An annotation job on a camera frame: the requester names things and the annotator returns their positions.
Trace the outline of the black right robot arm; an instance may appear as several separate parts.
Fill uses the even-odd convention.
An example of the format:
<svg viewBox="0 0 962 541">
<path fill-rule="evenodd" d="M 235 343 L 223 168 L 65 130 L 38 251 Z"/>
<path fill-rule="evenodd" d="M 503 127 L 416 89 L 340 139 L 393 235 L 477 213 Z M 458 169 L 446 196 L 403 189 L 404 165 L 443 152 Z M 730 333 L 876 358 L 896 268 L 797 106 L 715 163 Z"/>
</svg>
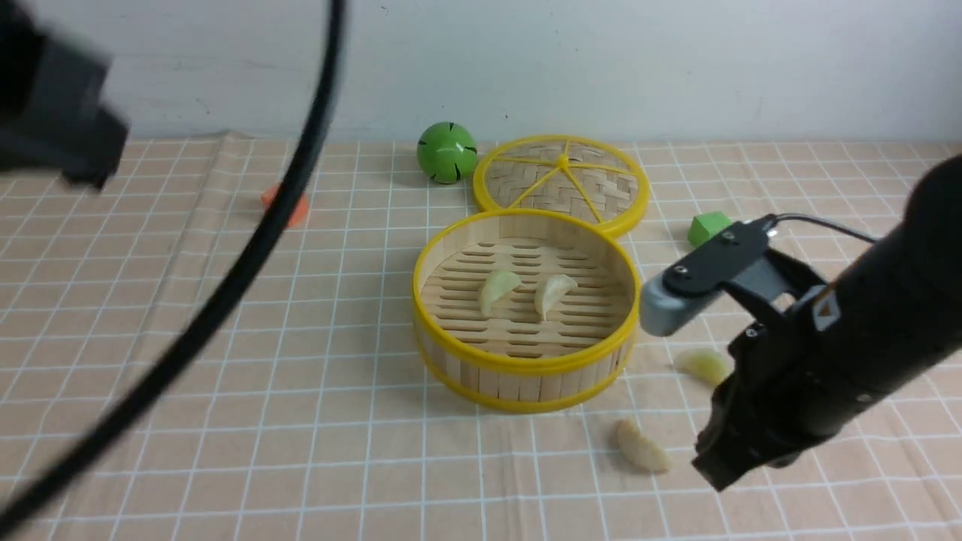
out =
<svg viewBox="0 0 962 541">
<path fill-rule="evenodd" d="M 960 348 L 960 157 L 917 182 L 901 223 L 824 288 L 780 312 L 741 286 L 755 317 L 729 343 L 693 466 L 717 491 L 783 468 Z"/>
</svg>

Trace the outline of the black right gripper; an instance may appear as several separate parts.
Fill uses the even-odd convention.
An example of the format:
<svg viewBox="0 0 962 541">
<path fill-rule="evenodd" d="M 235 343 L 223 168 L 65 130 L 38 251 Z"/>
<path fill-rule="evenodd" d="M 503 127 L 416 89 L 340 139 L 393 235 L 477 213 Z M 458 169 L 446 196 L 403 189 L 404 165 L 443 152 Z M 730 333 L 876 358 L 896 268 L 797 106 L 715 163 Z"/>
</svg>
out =
<svg viewBox="0 0 962 541">
<path fill-rule="evenodd" d="M 729 343 L 694 468 L 717 491 L 783 468 L 903 384 L 899 253 L 868 249 L 832 282 L 774 249 L 725 285 L 755 317 Z"/>
</svg>

